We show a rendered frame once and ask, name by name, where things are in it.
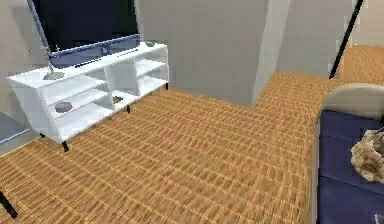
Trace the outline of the grey round dish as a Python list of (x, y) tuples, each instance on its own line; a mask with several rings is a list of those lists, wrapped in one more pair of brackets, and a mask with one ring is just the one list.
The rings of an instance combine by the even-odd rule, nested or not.
[(66, 113), (73, 108), (70, 102), (59, 102), (55, 105), (55, 111), (57, 113)]

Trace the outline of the beige crumpled cloth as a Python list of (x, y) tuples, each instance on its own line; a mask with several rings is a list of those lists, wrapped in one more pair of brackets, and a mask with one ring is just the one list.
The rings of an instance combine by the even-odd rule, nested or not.
[(370, 182), (384, 184), (384, 127), (367, 130), (351, 148), (354, 170)]

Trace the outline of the white open shelf unit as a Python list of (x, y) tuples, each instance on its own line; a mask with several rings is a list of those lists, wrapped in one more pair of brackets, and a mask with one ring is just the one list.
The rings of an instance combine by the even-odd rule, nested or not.
[[(8, 78), (31, 129), (67, 148), (67, 141), (103, 119), (169, 83), (168, 47), (156, 43), (103, 56), (81, 67), (59, 69), (65, 75), (44, 80), (48, 67)], [(113, 103), (113, 97), (123, 100)], [(57, 113), (55, 105), (73, 108)]]

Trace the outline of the black television set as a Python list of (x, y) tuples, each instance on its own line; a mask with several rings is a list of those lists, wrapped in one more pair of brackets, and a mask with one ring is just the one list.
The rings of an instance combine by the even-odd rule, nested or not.
[(135, 0), (26, 0), (49, 64), (80, 66), (136, 48)]

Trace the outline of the black furniture leg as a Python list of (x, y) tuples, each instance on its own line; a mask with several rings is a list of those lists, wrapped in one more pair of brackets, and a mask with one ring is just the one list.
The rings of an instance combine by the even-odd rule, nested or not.
[(18, 216), (17, 211), (6, 198), (6, 196), (0, 191), (0, 204), (3, 205), (4, 209), (8, 212), (8, 214), (15, 219)]

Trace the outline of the grey statuette on round base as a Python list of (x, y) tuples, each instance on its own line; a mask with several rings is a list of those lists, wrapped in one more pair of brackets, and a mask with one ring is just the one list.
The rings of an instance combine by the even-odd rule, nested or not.
[(50, 52), (49, 48), (42, 46), (41, 50), (45, 53), (45, 56), (48, 61), (48, 69), (49, 71), (46, 73), (46, 75), (43, 77), (44, 80), (57, 80), (64, 77), (65, 73), (61, 71), (56, 71), (54, 65), (50, 61)]

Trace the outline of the thin black pole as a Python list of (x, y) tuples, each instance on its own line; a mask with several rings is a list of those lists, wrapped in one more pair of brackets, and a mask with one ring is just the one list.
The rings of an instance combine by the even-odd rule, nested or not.
[(356, 0), (356, 3), (355, 3), (355, 6), (354, 6), (352, 15), (351, 15), (350, 20), (348, 22), (348, 26), (345, 29), (342, 42), (340, 44), (339, 50), (337, 52), (337, 55), (335, 57), (332, 69), (331, 69), (330, 74), (329, 74), (329, 79), (330, 80), (333, 79), (335, 77), (335, 75), (336, 75), (336, 71), (337, 71), (337, 69), (339, 67), (340, 61), (342, 59), (343, 53), (345, 51), (345, 48), (346, 48), (346, 46), (348, 44), (349, 38), (351, 36), (351, 33), (353, 31), (354, 25), (355, 25), (355, 23), (357, 21), (357, 18), (358, 18), (358, 15), (359, 15), (359, 12), (361, 10), (361, 7), (362, 7), (363, 3), (364, 3), (364, 0)]

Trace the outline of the blue sofa with beige frame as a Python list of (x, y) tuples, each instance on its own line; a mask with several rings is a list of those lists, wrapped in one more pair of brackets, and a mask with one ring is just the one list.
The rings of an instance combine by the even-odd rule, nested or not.
[(361, 177), (351, 148), (369, 129), (384, 127), (384, 86), (338, 86), (322, 100), (315, 121), (306, 224), (384, 224), (384, 184)]

